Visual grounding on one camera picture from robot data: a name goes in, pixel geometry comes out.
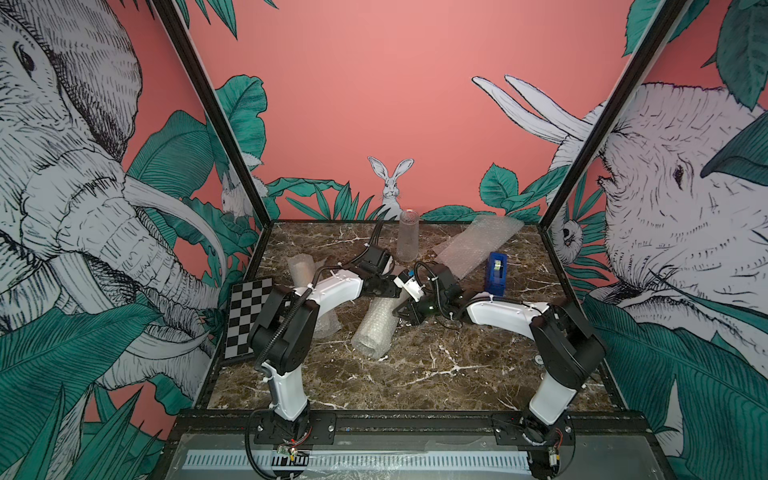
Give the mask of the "bubble wrap pile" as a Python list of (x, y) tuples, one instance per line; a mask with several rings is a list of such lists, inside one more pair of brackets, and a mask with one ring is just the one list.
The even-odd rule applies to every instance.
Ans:
[(393, 310), (409, 298), (401, 286), (391, 282), (393, 294), (371, 299), (360, 326), (352, 337), (352, 346), (360, 354), (370, 358), (383, 357), (391, 347), (399, 317)]

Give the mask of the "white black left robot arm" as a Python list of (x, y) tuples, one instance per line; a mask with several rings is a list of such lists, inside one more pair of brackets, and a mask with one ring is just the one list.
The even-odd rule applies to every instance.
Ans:
[(310, 436), (301, 368), (318, 318), (360, 297), (399, 296), (392, 255), (378, 244), (383, 226), (382, 220), (376, 222), (361, 253), (345, 263), (318, 268), (306, 285), (273, 287), (251, 327), (247, 342), (269, 387), (271, 421), (278, 438), (289, 444)]

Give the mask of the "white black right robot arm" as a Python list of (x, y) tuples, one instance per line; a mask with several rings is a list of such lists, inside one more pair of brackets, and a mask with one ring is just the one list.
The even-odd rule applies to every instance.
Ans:
[(562, 440), (566, 410), (606, 355), (604, 342), (577, 303), (566, 298), (547, 303), (490, 292), (470, 294), (447, 266), (434, 262), (417, 262), (413, 271), (403, 271), (393, 281), (408, 295), (393, 313), (412, 323), (436, 316), (446, 321), (447, 328), (469, 322), (533, 341), (545, 373), (517, 429), (535, 446)]

